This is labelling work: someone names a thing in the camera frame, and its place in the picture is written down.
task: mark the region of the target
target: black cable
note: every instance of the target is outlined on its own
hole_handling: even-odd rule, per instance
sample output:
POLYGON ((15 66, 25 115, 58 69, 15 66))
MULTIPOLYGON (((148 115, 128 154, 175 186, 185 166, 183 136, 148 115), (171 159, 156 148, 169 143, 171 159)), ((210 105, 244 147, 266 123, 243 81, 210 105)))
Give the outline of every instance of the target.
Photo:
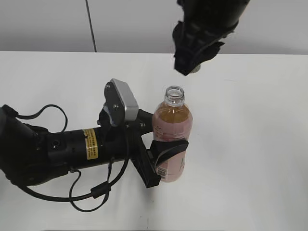
MULTIPOLYGON (((109 183, 111 170, 112 170, 112 162, 110 162, 110 163, 109 163, 109 166, 108 166, 107 183, 109 183)), ((78 180, 80 179, 80 177, 81 177, 81 172, 80 172, 79 170, 73 170, 73 172, 78 172, 79 175, 78 175, 77 179, 74 181, 74 183, 72 184, 72 186, 71 186, 71 188, 70 188, 70 190, 69 190, 69 198, 72 198, 73 187, 75 186, 75 184, 77 183, 77 181, 78 181, 78 180)), ((74 203, 74 201, 72 201, 72 200, 70 201, 70 203, 71 203, 72 207, 74 207, 74 209, 78 210, 79 212, 89 213, 89 212, 93 212, 93 211, 99 209, 100 207, 102 207, 102 206, 108 201, 108 199, 109 199, 109 192, 107 192, 107 193, 105 194, 105 197, 104 197, 102 203, 101 203, 99 206, 97 206, 97 207, 95 207, 95 208, 93 208, 93 209, 89 209, 89 210, 85 210, 85 209, 79 208, 79 207, 74 203)))
POLYGON ((94 32, 93 32, 93 27, 92 27, 92 20, 91 20, 88 0, 86 0, 86 7, 87 7, 87 13, 88 13, 88 19, 89 19, 92 43, 93 43, 93 47, 94 47, 94 52, 96 53, 97 52, 97 50, 96 50, 96 43, 95 43, 95 38, 94 38, 94 32))
POLYGON ((37 118, 40 114, 42 114, 42 112, 43 112, 46 108, 48 108, 48 107, 55 107, 55 108, 59 109, 59 110, 63 113, 63 115, 64 115, 64 117, 65 117, 64 128, 63 128, 62 131, 61 131, 61 133, 63 133, 63 132, 65 131, 66 127, 67 127, 68 118, 67 118, 67 116, 66 116, 64 110, 63 110, 61 107, 59 107, 59 106, 57 106, 57 105, 55 105, 55 104, 48 104, 48 105, 44 106, 42 109, 40 109, 38 112, 36 112, 36 113, 33 114, 33 115, 26 115, 26 116, 25 116, 25 115, 17 115, 16 117, 19 118, 19 119, 35 119, 35 118, 37 118))
POLYGON ((20 186, 17 185, 18 188, 20 188, 22 191, 24 191, 25 193, 36 197, 38 199, 41 200, 45 200, 45 201, 53 201, 53 202, 70 202, 71 200, 73 201, 81 201, 81 200, 85 200, 88 199, 90 197, 92 197, 91 193, 82 195, 82 196, 77 196, 77 197, 72 197, 71 199, 68 197, 55 197, 55 196, 46 196, 43 194, 40 194, 38 192, 33 191, 32 189, 28 188, 27 186, 20 186))
POLYGON ((116 178, 114 178, 114 180, 112 182, 110 182, 110 187, 113 186, 115 183, 117 183, 120 178, 123 176, 125 170, 126 170, 126 167, 128 165, 128 161, 129 161, 129 141, 128 141, 128 135, 126 134, 126 132, 124 131, 124 134, 125 134, 125 138, 126 138, 126 157, 124 159, 124 163, 123 163, 123 166, 119 172, 119 174, 116 176, 116 178))

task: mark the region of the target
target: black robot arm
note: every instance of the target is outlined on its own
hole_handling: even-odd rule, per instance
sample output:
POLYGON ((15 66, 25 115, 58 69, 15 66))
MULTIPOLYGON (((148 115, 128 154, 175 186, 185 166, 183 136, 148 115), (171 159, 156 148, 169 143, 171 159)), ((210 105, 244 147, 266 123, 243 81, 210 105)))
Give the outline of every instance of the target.
POLYGON ((237 27, 250 0, 178 0, 184 19, 173 31, 174 69, 188 75, 199 64, 213 59, 237 27))
POLYGON ((97 121, 100 127, 83 130, 50 133, 46 128, 18 120, 34 118, 40 113, 21 116, 7 105, 0 108, 0 169, 12 184, 32 196, 50 201, 97 198, 109 194, 130 159, 147 188, 158 185, 160 176, 156 173, 156 166, 185 151, 188 142, 153 141, 147 150, 141 136, 153 131, 152 114, 139 109, 125 82, 112 79, 106 84, 104 94, 106 102, 97 121), (116 161, 124 161, 119 175, 111 182, 92 188, 84 196, 49 197, 28 188, 66 175, 69 171, 116 161))

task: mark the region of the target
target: plastic bottle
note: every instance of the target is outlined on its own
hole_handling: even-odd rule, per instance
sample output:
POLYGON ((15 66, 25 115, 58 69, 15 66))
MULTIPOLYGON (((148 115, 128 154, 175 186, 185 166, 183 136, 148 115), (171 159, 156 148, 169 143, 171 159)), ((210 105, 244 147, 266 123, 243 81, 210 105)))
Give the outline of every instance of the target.
MULTIPOLYGON (((188 140, 193 116, 184 104, 184 90, 178 86, 167 88, 165 101, 159 104, 153 114, 153 134, 156 141, 188 140)), ((185 154, 182 152, 168 159, 156 171, 164 182, 176 181, 184 170, 185 154)))

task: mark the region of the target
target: white table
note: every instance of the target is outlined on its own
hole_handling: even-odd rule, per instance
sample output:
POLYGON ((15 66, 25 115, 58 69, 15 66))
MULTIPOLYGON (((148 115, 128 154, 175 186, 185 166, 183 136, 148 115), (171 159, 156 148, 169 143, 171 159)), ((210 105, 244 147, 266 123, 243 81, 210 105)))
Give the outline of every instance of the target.
MULTIPOLYGON (((308 56, 218 55, 197 74, 172 70, 171 54, 0 52, 0 104, 20 114, 60 105, 68 130, 96 126, 111 78, 126 81, 140 108, 153 112, 170 85, 185 89, 194 117, 183 176, 145 189, 134 166, 100 210, 41 201, 0 173, 0 229, 304 231, 308 227, 308 56)), ((47 109, 33 125, 60 131, 47 109)), ((144 137, 147 146, 151 135, 144 137)), ((114 177, 122 163, 114 166, 114 177)), ((85 169, 75 195, 106 179, 85 169)), ((36 191, 67 196, 77 174, 36 191)), ((92 208, 92 199, 78 203, 92 208)))

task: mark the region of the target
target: bottle cap opening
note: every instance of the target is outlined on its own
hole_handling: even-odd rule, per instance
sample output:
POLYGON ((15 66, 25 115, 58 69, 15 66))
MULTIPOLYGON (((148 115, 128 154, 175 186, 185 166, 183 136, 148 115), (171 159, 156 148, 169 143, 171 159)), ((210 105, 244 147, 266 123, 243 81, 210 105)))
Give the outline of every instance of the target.
POLYGON ((179 107, 184 104, 185 96, 183 88, 171 86, 166 89, 165 103, 172 107, 179 107))

